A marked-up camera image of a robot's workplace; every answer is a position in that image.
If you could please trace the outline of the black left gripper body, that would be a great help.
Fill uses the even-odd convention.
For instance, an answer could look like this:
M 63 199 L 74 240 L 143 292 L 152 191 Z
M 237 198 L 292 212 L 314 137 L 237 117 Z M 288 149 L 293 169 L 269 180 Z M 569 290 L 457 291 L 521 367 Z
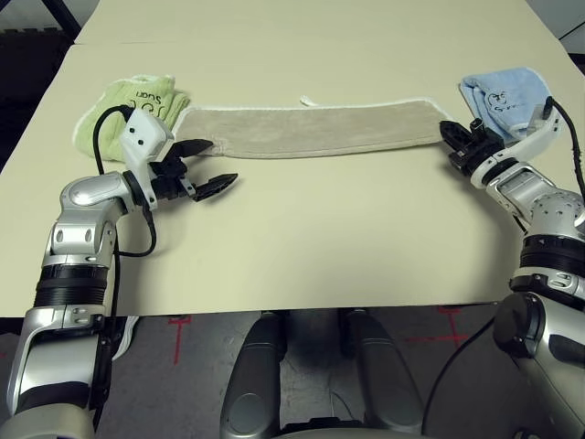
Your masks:
M 196 200 L 195 185 L 187 178 L 187 156 L 170 155 L 148 164 L 152 173 L 151 185 L 157 200 L 190 198 Z

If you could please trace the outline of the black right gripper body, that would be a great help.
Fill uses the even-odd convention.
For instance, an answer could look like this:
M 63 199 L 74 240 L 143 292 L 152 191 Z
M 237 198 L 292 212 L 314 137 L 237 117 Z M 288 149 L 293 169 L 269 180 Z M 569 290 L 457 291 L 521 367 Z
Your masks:
M 504 148 L 504 139 L 481 118 L 471 121 L 467 130 L 471 133 L 471 142 L 462 143 L 461 150 L 452 149 L 449 159 L 462 175 L 470 177 L 483 161 Z

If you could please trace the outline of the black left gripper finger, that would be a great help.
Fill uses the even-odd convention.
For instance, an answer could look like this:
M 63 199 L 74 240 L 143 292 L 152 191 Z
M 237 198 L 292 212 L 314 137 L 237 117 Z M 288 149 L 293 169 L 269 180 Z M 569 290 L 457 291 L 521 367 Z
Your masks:
M 179 158 L 188 158 L 199 155 L 214 145 L 205 139 L 183 140 L 173 144 L 173 154 Z
M 191 198 L 199 202 L 213 197 L 234 183 L 238 176 L 237 173 L 231 173 L 212 177 L 205 184 L 196 186 L 195 194 Z

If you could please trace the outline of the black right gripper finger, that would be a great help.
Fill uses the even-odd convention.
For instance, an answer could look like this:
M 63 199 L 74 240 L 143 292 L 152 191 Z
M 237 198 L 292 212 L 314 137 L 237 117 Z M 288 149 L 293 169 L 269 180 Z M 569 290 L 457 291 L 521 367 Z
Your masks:
M 462 126 L 456 122 L 440 122 L 440 133 L 443 141 L 453 150 L 462 149 Z
M 471 133 L 460 123 L 440 121 L 440 133 L 446 143 L 470 143 Z

